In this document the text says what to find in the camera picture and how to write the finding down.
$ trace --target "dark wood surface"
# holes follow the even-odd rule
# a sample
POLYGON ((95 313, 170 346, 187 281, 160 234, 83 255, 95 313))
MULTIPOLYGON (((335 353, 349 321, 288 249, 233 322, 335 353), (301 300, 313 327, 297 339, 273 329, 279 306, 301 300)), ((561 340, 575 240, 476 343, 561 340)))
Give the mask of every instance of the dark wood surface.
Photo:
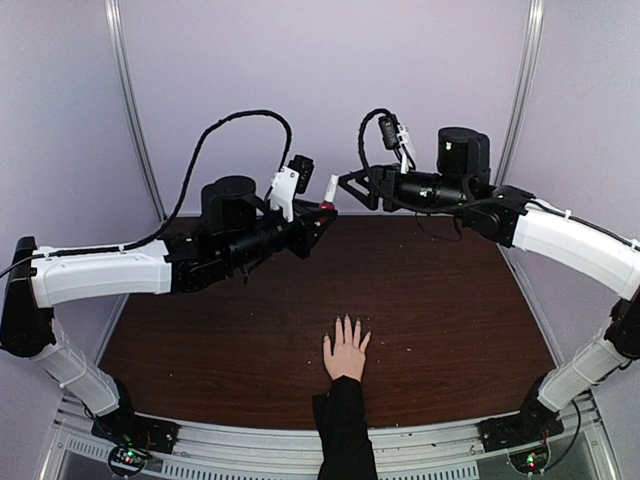
MULTIPOLYGON (((450 220, 423 219, 453 234, 450 220)), ((372 427, 516 410, 553 367, 498 248, 473 232, 432 240, 412 217, 340 217, 299 260, 283 252, 248 286, 132 296, 102 368, 137 410, 181 420, 313 428, 330 385, 321 343, 336 315, 373 338, 363 382, 372 427)))

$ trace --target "black sleeve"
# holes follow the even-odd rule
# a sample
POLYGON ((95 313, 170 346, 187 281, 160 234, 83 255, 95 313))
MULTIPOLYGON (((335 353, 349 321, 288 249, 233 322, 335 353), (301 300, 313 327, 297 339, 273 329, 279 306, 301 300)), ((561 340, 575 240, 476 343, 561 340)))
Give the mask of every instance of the black sleeve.
POLYGON ((377 480, 360 382, 335 380, 327 395, 313 398, 313 413, 324 454, 318 480, 377 480))

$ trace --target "white wall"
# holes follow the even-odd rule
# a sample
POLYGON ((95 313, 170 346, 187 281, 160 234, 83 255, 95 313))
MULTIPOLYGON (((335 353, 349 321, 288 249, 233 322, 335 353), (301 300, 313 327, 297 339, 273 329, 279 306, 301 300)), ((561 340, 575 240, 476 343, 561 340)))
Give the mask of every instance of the white wall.
MULTIPOLYGON (((16 240, 80 246, 154 226, 126 127, 102 0, 0 2, 0 260, 16 240)), ((95 358, 114 298, 57 309, 95 358)), ((0 479, 33 478, 60 392, 0 352, 0 479)))
MULTIPOLYGON (((482 129, 499 158, 520 66, 528 2, 251 0, 122 2, 133 84, 160 193, 175 204, 200 133, 237 110, 270 108, 292 125, 293 153, 316 160, 307 198, 330 173, 360 169, 358 125, 387 107, 409 125, 424 170, 437 130, 482 129)), ((370 163, 392 163, 377 124, 370 163)), ((273 120, 238 120, 202 150, 184 212, 200 188, 241 173, 261 192, 283 144, 273 120)), ((342 213, 364 209, 338 195, 342 213)))
MULTIPOLYGON (((627 237, 640 237, 637 1, 547 2, 542 46, 507 183, 627 237)), ((515 258, 565 358, 606 322, 614 295, 550 260, 515 258)), ((636 479, 640 369, 595 389, 623 478, 636 479)))

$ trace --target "small white object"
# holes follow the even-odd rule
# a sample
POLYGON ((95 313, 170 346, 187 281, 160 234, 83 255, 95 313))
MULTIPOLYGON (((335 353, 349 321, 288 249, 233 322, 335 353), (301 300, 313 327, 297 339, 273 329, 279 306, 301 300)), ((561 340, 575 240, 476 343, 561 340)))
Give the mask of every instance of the small white object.
POLYGON ((282 167, 271 182, 269 208, 282 210, 282 216, 287 222, 293 222, 293 198, 296 195, 299 177, 300 174, 295 170, 282 167))
POLYGON ((403 175, 409 170, 409 155, 415 161, 416 150, 413 148, 411 137, 409 136, 409 129, 404 125, 398 125, 398 140, 400 141, 400 173, 403 175))
POLYGON ((327 190, 324 193, 324 201, 327 203, 333 203, 336 198, 336 190, 338 188, 338 176, 331 175, 329 183, 327 184, 327 190))
POLYGON ((571 219, 528 205, 513 246, 539 253, 599 281, 630 300, 640 286, 640 252, 571 219))
POLYGON ((538 390, 538 400, 548 409, 559 412, 586 389, 628 361, 613 344, 604 339, 606 328, 580 350, 569 363, 551 371, 538 390))
MULTIPOLYGON (((48 256, 60 250, 41 247, 34 252, 48 256)), ((31 265, 33 294, 40 308, 80 298, 125 293, 161 294, 171 291, 171 264, 162 240, 134 250, 36 259, 31 265)))
POLYGON ((118 408, 120 395, 113 378, 87 361, 55 319, 52 321, 55 345, 47 345, 31 360, 51 375, 62 388, 73 393, 93 412, 102 416, 118 408))

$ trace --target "human hand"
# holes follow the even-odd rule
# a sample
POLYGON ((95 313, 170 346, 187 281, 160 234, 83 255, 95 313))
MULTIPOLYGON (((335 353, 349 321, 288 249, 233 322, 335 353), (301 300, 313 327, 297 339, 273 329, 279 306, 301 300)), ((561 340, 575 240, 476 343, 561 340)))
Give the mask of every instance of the human hand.
POLYGON ((356 322, 355 331, 351 328, 349 315, 344 317, 344 331, 340 317, 336 319, 336 344, 331 353, 331 338, 328 333, 324 335, 324 366, 329 372, 331 380, 337 380, 342 376, 353 378, 360 382, 364 363, 365 352, 371 340, 371 332, 367 333, 360 343, 362 325, 360 320, 356 322))

